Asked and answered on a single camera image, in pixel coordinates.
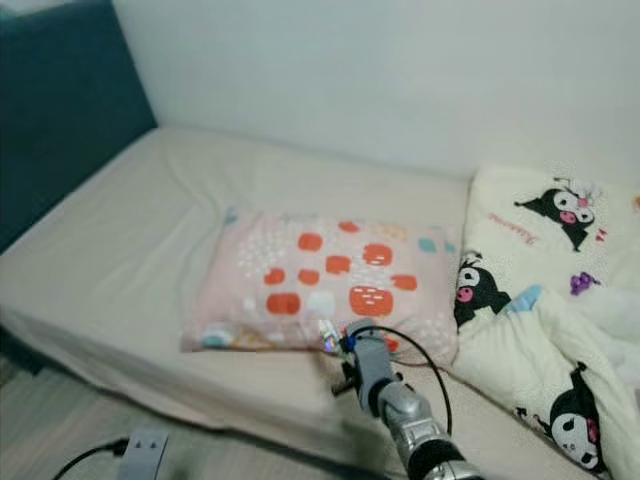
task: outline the blanket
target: blanket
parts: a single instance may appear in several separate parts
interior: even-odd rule
[[[603,478],[640,472],[640,191],[492,167],[472,183],[452,372]]]

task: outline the upholstered headboard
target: upholstered headboard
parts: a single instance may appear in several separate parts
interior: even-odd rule
[[[0,252],[156,126],[111,2],[1,21]]]

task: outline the wire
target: wire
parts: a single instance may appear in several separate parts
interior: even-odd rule
[[[422,346],[420,346],[420,344],[418,342],[416,342],[413,338],[411,338],[409,335],[399,332],[398,330],[391,328],[391,327],[384,327],[382,325],[370,325],[367,327],[362,327],[362,328],[358,328],[355,332],[353,332],[351,334],[351,337],[354,338],[356,335],[362,333],[362,332],[366,332],[366,331],[373,331],[373,330],[381,330],[383,332],[389,332],[392,333],[394,335],[397,335],[398,337],[406,340],[407,342],[409,342],[411,345],[413,345],[416,350],[418,350],[422,356],[427,360],[427,363],[429,364],[429,366],[431,367],[431,370],[433,370],[433,373],[436,374],[436,378],[438,379],[438,383],[440,384],[440,390],[442,390],[442,397],[444,398],[444,405],[445,408],[447,409],[447,433],[449,434],[449,436],[451,436],[451,432],[453,429],[453,420],[452,420],[452,414],[451,414],[451,402],[449,401],[449,393],[447,392],[447,387],[444,385],[444,381],[442,380],[442,377],[440,376],[440,372],[438,371],[438,367],[436,367],[436,364],[433,363],[433,360],[431,360],[431,357],[429,356],[429,354],[427,353],[427,351],[422,348]]]
[[[125,450],[127,449],[127,445],[129,444],[128,438],[120,438],[114,442],[106,443],[104,445],[100,445],[98,447],[94,447],[90,450],[87,450],[84,453],[81,453],[77,457],[73,458],[67,464],[62,467],[62,469],[53,477],[53,480],[60,480],[69,470],[75,467],[78,463],[80,463],[85,458],[90,457],[91,455],[95,455],[100,452],[113,452],[114,457],[121,457],[124,455]]]

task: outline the pillow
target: pillow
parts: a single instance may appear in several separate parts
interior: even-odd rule
[[[318,215],[230,210],[182,349],[323,349],[327,320],[363,317],[418,341],[448,365],[455,246],[444,230]],[[396,359],[421,359],[388,338]]]

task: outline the mattress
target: mattress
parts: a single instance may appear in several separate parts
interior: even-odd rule
[[[461,227],[464,181],[232,135],[156,129],[1,258],[2,324],[96,386],[206,427],[230,427],[392,478],[388,432],[355,394],[333,398],[320,353],[179,349],[229,206]],[[437,382],[398,367],[444,422]],[[479,394],[446,377],[453,437],[492,479],[583,479]]]

